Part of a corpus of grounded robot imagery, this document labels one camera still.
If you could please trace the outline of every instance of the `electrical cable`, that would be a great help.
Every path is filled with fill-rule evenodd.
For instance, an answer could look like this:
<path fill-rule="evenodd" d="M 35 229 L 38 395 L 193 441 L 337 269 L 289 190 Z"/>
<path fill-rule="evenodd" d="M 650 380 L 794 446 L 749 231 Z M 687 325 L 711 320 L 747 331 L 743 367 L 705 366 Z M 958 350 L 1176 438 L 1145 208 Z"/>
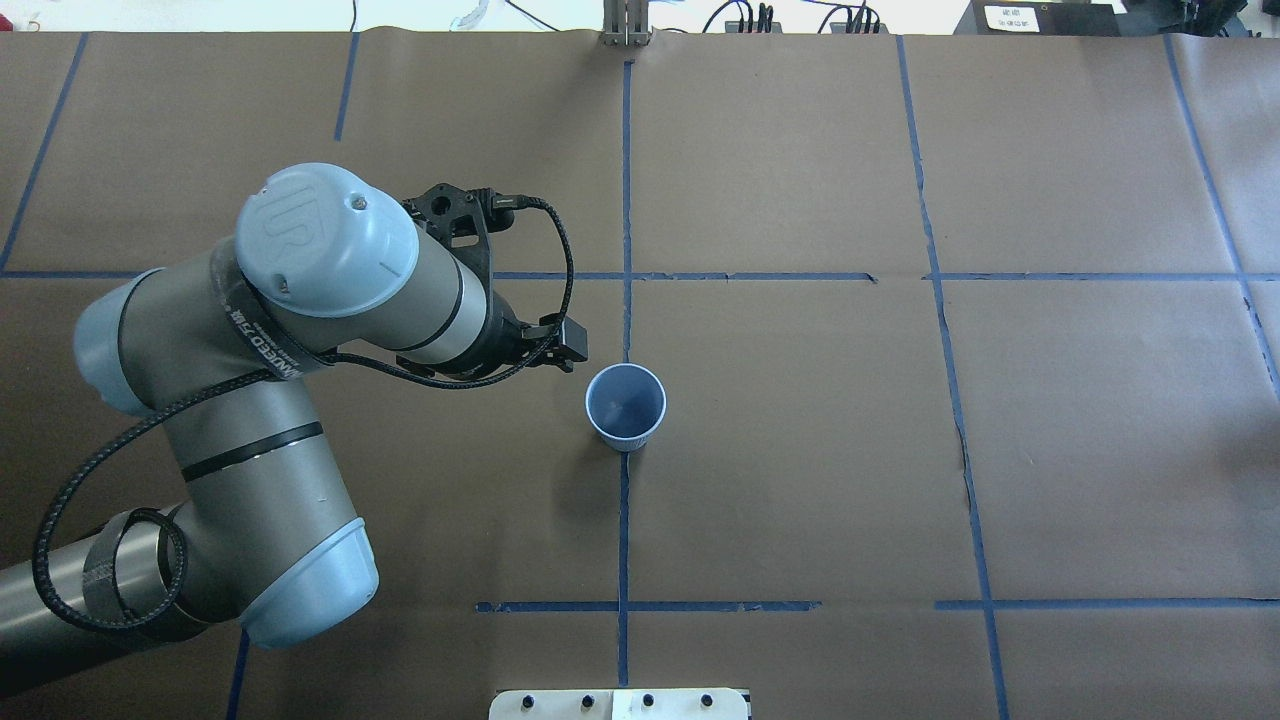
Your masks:
<path fill-rule="evenodd" d="M 515 8 L 515 9 L 516 9 L 516 10 L 517 10 L 517 12 L 518 12 L 518 13 L 520 13 L 521 15 L 525 15 L 526 18 L 529 18 L 529 19 L 534 20 L 535 23 L 538 23 L 538 24 L 543 26 L 544 28 L 547 28 L 547 29 L 550 29 L 550 31 L 556 31 L 556 32 L 559 32 L 559 28 L 558 28 L 558 27 L 552 27 L 552 26 L 550 26 L 549 23 L 547 23 L 547 20 L 544 20 L 544 19 L 539 18 L 538 15 L 535 15 L 535 14 L 530 13 L 529 10 L 526 10 L 526 9 L 521 8 L 520 5 L 516 5 L 516 4 L 515 4 L 515 3 L 512 3 L 511 0 L 506 0 L 506 3 L 507 3 L 508 5 L 511 5 L 512 8 Z"/>
<path fill-rule="evenodd" d="M 723 13 L 724 9 L 728 8 L 730 5 L 737 5 L 737 32 L 746 32 L 746 28 L 749 28 L 751 23 L 755 22 L 754 10 L 751 9 L 751 4 L 748 3 L 748 0 L 727 0 L 723 5 L 716 8 L 716 12 L 712 13 L 712 17 L 707 18 L 707 24 L 703 26 L 703 32 L 710 29 L 712 23 L 716 20 L 716 15 Z M 742 14 L 742 6 L 746 6 L 745 17 Z"/>
<path fill-rule="evenodd" d="M 88 479 L 88 475 L 97 469 L 99 465 L 106 461 L 108 457 L 123 450 L 124 446 L 138 439 L 169 418 L 173 418 L 188 407 L 195 407 L 206 400 L 212 400 L 220 395 L 227 395 L 228 392 L 248 387 L 273 377 L 275 375 L 273 375 L 270 370 L 256 370 L 253 373 L 206 387 L 195 395 L 166 405 L 161 410 L 152 413 L 138 424 L 116 436 L 116 438 L 111 442 L 102 446 L 101 450 L 86 460 L 79 469 L 76 470 L 76 473 L 65 483 L 63 483 L 58 495 L 54 496 L 54 501 L 49 505 L 49 510 L 45 511 L 44 519 L 40 521 L 40 530 L 36 533 L 36 544 L 31 555 L 31 575 L 36 584 L 36 594 L 40 596 L 40 600 L 46 607 L 49 607 L 50 611 L 52 611 L 54 615 L 82 630 L 113 634 L 127 633 L 151 624 L 157 618 L 168 612 L 175 602 L 178 602 L 183 582 L 187 579 L 187 542 L 186 537 L 182 534 L 182 529 L 179 529 L 172 519 L 165 518 L 160 512 L 150 509 L 147 509 L 142 516 L 142 519 L 160 525 L 164 534 L 168 536 L 170 542 L 173 542 L 175 566 L 172 569 L 173 577 L 170 579 L 168 592 L 165 593 L 164 600 L 160 601 L 160 605 L 142 615 L 128 612 L 125 614 L 124 620 L 102 620 L 100 618 L 91 618 L 90 615 L 86 615 L 68 605 L 67 601 L 58 594 L 58 589 L 54 588 L 54 579 L 49 571 L 49 547 L 52 544 L 54 532 L 58 529 L 58 521 L 67 510 L 67 505 L 70 503 L 76 491 L 78 491 L 84 480 Z"/>
<path fill-rule="evenodd" d="M 838 13 L 841 9 L 847 9 L 847 5 L 840 5 L 840 6 L 832 8 L 831 12 L 827 13 L 827 17 L 822 18 L 822 24 L 818 26 L 818 35 L 822 35 L 822 31 L 827 29 L 827 23 L 831 20 L 831 17 L 835 15 L 836 13 Z"/>
<path fill-rule="evenodd" d="M 872 6 L 869 6 L 867 4 L 867 0 L 863 0 L 860 5 L 849 5 L 844 3 L 818 3 L 817 0 L 805 0 L 805 1 L 806 3 L 812 1 L 814 5 L 831 6 L 831 12 L 827 13 L 827 17 L 822 18 L 822 24 L 818 26 L 818 35 L 822 35 L 823 31 L 827 29 L 827 23 L 831 22 L 832 15 L 835 15 L 841 10 L 845 12 L 845 35 L 851 35 L 851 33 L 870 35 L 872 32 L 877 33 L 879 32 L 879 24 L 881 24 L 879 13 L 877 13 Z M 872 29 L 872 23 L 876 23 L 874 29 Z"/>
<path fill-rule="evenodd" d="M 458 380 L 458 382 L 444 382 L 433 378 L 424 378 L 415 375 L 412 373 L 404 372 L 394 365 L 381 363 L 372 357 L 366 357 L 364 355 L 355 355 L 348 352 L 329 352 L 320 355 L 321 360 L 328 363 L 347 363 L 352 365 L 362 365 L 374 370 L 379 370 L 394 378 L 412 382 L 415 384 L 439 388 L 439 389 L 471 389 L 485 386 L 492 386 L 494 383 L 502 382 L 520 370 L 527 368 L 534 360 L 543 356 L 544 352 L 556 342 L 559 334 L 559 329 L 564 323 L 564 318 L 568 314 L 570 300 L 573 296 L 573 251 L 568 242 L 568 231 L 564 229 L 564 223 L 561 220 L 559 214 L 552 208 L 550 202 L 543 200 L 541 197 L 532 196 L 520 196 L 524 206 L 536 208 L 550 218 L 552 223 L 556 225 L 556 233 L 559 236 L 561 247 L 564 251 L 564 293 L 561 297 L 559 310 L 556 313 L 556 322 L 552 325 L 552 332 L 548 333 L 534 348 L 521 357 L 516 364 L 506 370 L 489 375 L 486 378 L 480 378 L 475 380 Z M 133 510 L 129 515 L 129 521 L 132 523 L 134 518 L 137 520 L 147 520 L 155 523 L 160 527 L 161 534 L 168 537 L 169 542 L 173 543 L 173 560 L 174 566 L 172 568 L 172 577 L 169 579 L 169 587 L 165 592 L 164 598 L 154 609 L 147 612 L 138 615 L 129 609 L 122 607 L 125 619 L 124 620 L 104 620 L 101 618 L 93 618 L 79 610 L 76 610 L 67 603 L 58 589 L 54 587 L 54 580 L 49 570 L 49 553 L 50 546 L 54 541 L 54 533 L 58 530 L 58 523 L 61 520 L 63 514 L 67 511 L 67 506 L 70 503 L 72 497 L 79 491 L 84 480 L 88 479 L 90 474 L 93 473 L 105 462 L 109 457 L 123 450 L 131 442 L 138 439 L 143 434 L 155 428 L 160 427 L 165 420 L 173 418 L 174 415 L 195 407 L 201 402 L 212 400 L 215 397 L 227 395 L 228 392 L 234 392 L 237 389 L 246 388 L 251 384 L 273 379 L 275 375 L 270 370 L 255 370 L 252 373 L 246 373 L 237 378 L 224 380 L 204 389 L 200 389 L 182 400 L 174 401 L 165 407 L 156 410 L 151 415 L 147 415 L 141 421 L 138 421 L 132 428 L 124 430 L 115 437 L 111 442 L 102 446 L 97 452 L 95 452 L 88 460 L 86 460 L 81 466 L 68 478 L 63 486 L 58 489 L 58 495 L 54 496 L 54 501 L 49 505 L 45 511 L 44 518 L 40 521 L 40 530 L 36 533 L 36 542 L 31 553 L 31 574 L 36 585 L 36 594 L 40 596 L 41 602 L 45 603 L 54 615 L 59 619 L 69 623 L 82 630 L 90 630 L 96 633 L 119 634 L 140 630 L 161 615 L 169 611 L 178 602 L 178 597 L 182 594 L 183 584 L 187 579 L 187 539 L 179 528 L 170 518 L 159 512 L 155 509 L 140 507 Z"/>

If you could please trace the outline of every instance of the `ur logo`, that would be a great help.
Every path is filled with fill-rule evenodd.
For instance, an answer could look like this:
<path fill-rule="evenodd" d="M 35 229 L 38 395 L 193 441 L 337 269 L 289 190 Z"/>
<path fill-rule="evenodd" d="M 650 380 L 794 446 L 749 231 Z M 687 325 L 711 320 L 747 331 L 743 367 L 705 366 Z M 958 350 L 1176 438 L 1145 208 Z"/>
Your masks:
<path fill-rule="evenodd" d="M 310 186 L 270 200 L 259 217 L 262 219 L 262 240 L 273 261 L 324 236 L 320 202 Z"/>

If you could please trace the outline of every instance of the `paper cup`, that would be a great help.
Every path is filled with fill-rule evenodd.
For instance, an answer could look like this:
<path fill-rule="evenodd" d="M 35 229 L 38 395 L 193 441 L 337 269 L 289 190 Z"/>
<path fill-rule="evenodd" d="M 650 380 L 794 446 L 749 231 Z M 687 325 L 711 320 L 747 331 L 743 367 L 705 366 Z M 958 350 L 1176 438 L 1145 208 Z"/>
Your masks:
<path fill-rule="evenodd" d="M 667 391 L 640 365 L 609 365 L 586 386 L 586 418 L 618 452 L 640 450 L 666 415 Z"/>

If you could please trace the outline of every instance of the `white label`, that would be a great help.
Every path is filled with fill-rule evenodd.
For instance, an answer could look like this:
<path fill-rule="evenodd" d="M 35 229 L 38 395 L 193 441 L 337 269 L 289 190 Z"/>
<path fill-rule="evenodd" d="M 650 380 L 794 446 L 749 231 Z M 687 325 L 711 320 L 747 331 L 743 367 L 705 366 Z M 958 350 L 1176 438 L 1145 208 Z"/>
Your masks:
<path fill-rule="evenodd" d="M 1001 8 L 986 5 L 987 27 L 1006 32 L 1039 32 L 1036 22 L 1036 8 Z"/>

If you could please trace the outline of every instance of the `blue tape line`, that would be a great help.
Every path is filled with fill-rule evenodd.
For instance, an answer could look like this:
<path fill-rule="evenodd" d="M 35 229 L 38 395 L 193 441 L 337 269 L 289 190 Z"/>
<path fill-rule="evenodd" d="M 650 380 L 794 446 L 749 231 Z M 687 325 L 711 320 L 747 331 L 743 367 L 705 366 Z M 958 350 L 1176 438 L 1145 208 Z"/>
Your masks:
<path fill-rule="evenodd" d="M 911 158 L 915 164 L 915 187 L 920 196 L 920 222 L 929 252 L 929 270 L 933 284 L 933 302 L 938 313 L 938 331 L 942 334 L 942 356 L 947 366 L 947 387 L 951 392 L 951 414 L 956 432 L 960 434 L 960 451 L 964 457 L 964 484 L 969 493 L 969 530 L 973 534 L 973 556 L 978 565 L 978 585 L 982 591 L 983 616 L 987 624 L 987 652 L 991 657 L 991 676 L 996 685 L 996 708 L 1000 720 L 1009 720 L 1009 698 L 1005 693 L 1005 670 L 1000 659 L 1000 637 L 996 633 L 996 611 L 991 601 L 991 580 L 987 575 L 987 553 L 983 548 L 982 519 L 978 515 L 978 493 L 973 484 L 973 465 L 969 461 L 969 433 L 965 430 L 964 409 L 960 405 L 960 383 L 956 379 L 955 354 L 951 348 L 951 329 L 947 327 L 946 302 L 942 296 L 942 270 L 938 265 L 938 250 L 933 237 L 933 223 L 929 220 L 929 208 L 924 201 L 924 163 L 920 158 L 920 137 L 915 127 L 915 106 L 911 102 L 911 81 L 906 69 L 906 45 L 902 36 L 897 40 L 897 60 L 902 73 L 902 101 L 906 106 L 906 128 L 911 140 Z"/>
<path fill-rule="evenodd" d="M 1217 227 L 1226 241 L 1226 252 L 1231 258 L 1231 268 L 1240 282 L 1240 293 L 1244 296 L 1244 306 L 1249 313 L 1249 322 L 1253 323 L 1253 334 L 1258 338 L 1258 348 L 1262 351 L 1262 361 L 1267 366 L 1267 377 L 1271 379 L 1271 392 L 1280 400 L 1280 372 L 1276 370 L 1275 355 L 1271 354 L 1271 343 L 1267 333 L 1262 329 L 1262 320 L 1258 318 L 1258 306 L 1253 301 L 1253 291 L 1244 275 L 1244 265 L 1240 263 L 1240 252 L 1235 246 L 1235 237 L 1231 227 L 1226 222 L 1226 213 L 1222 211 L 1222 201 L 1217 193 L 1217 184 L 1213 182 L 1213 173 L 1208 169 L 1208 160 L 1204 159 L 1204 149 L 1201 145 L 1199 132 L 1196 129 L 1196 120 L 1192 119 L 1190 106 L 1187 104 L 1187 94 L 1183 91 L 1183 77 L 1178 72 L 1178 59 L 1174 56 L 1172 36 L 1165 35 L 1165 56 L 1169 59 L 1169 72 L 1174 78 L 1174 92 L 1178 95 L 1178 106 L 1183 111 L 1183 122 L 1187 123 L 1187 132 L 1192 138 L 1192 147 L 1196 150 L 1196 161 L 1199 163 L 1201 174 L 1204 177 L 1204 186 L 1208 188 L 1208 199 L 1213 205 L 1213 217 L 1217 218 Z"/>
<path fill-rule="evenodd" d="M 559 281 L 564 282 L 564 273 L 527 273 L 521 270 L 507 270 L 493 274 L 499 281 Z M 577 281 L 621 281 L 622 273 L 584 273 L 573 272 L 573 282 Z"/>
<path fill-rule="evenodd" d="M 351 79 L 356 74 L 356 50 L 360 49 L 360 32 L 351 33 L 351 50 L 347 51 L 347 79 L 342 82 L 342 101 L 338 104 L 338 123 L 333 127 L 333 140 L 342 142 L 342 127 L 347 123 L 347 101 L 351 99 Z"/>
<path fill-rule="evenodd" d="M 596 602 L 553 601 L 553 602 L 477 602 L 476 612 L 617 612 L 617 601 Z"/>
<path fill-rule="evenodd" d="M 631 454 L 620 459 L 621 495 L 618 498 L 618 687 L 630 683 L 627 667 L 627 612 L 631 610 Z"/>
<path fill-rule="evenodd" d="M 532 614 L 532 612 L 617 612 L 618 602 L 596 601 L 550 601 L 550 602 L 477 602 L 476 612 L 492 614 Z M 628 601 L 631 612 L 813 612 L 822 607 L 818 600 L 641 600 Z"/>
<path fill-rule="evenodd" d="M 632 273 L 639 281 L 856 281 L 879 282 L 867 273 Z"/>
<path fill-rule="evenodd" d="M 22 197 L 18 200 L 18 209 L 13 214 L 9 224 L 9 236 L 5 238 L 4 249 L 0 250 L 0 270 L 9 263 L 13 246 L 18 242 L 18 231 L 22 229 L 22 218 L 27 214 L 27 204 L 31 202 L 31 193 L 36 190 L 36 177 L 40 176 L 40 167 L 45 164 L 45 155 L 49 152 L 49 143 L 54 140 L 54 129 L 58 128 L 58 118 L 67 105 L 67 96 L 70 95 L 72 82 L 76 81 L 76 70 L 79 69 L 81 58 L 84 56 L 84 45 L 88 42 L 88 33 L 82 32 L 81 40 L 76 45 L 76 54 L 72 55 L 72 65 L 67 68 L 67 78 L 63 79 L 63 90 L 58 94 L 58 102 L 54 104 L 54 113 L 45 126 L 45 137 L 40 141 L 40 150 L 36 151 L 36 161 L 31 164 L 31 174 L 27 176 L 27 186 L 22 188 Z"/>
<path fill-rule="evenodd" d="M 940 273 L 943 281 L 1235 282 L 1234 273 Z M 925 275 L 922 279 L 933 279 Z"/>
<path fill-rule="evenodd" d="M 622 63 L 622 361 L 631 361 L 631 65 Z"/>
<path fill-rule="evenodd" d="M 525 270 L 507 270 L 494 273 L 493 277 L 500 281 L 563 281 L 564 273 L 543 273 Z M 575 281 L 855 281 L 879 282 L 868 273 L 636 273 L 636 272 L 595 272 L 573 273 Z"/>
<path fill-rule="evenodd" d="M 1280 600 L 1253 597 L 1096 597 L 1080 600 L 997 600 L 996 610 L 1146 610 L 1160 607 L 1176 609 L 1233 609 L 1265 607 L 1280 609 Z M 978 600 L 945 600 L 933 603 L 934 610 L 973 611 L 982 610 L 984 603 Z"/>
<path fill-rule="evenodd" d="M 145 270 L 4 270 L 5 279 L 102 281 L 133 279 Z"/>
<path fill-rule="evenodd" d="M 248 660 L 248 633 L 241 630 L 239 650 L 236 651 L 236 673 L 232 675 L 232 692 L 227 698 L 227 720 L 236 720 L 239 712 L 239 693 L 244 685 L 244 662 Z"/>
<path fill-rule="evenodd" d="M 776 601 L 637 601 L 631 603 L 632 612 L 813 612 L 822 607 L 817 600 L 776 600 Z"/>

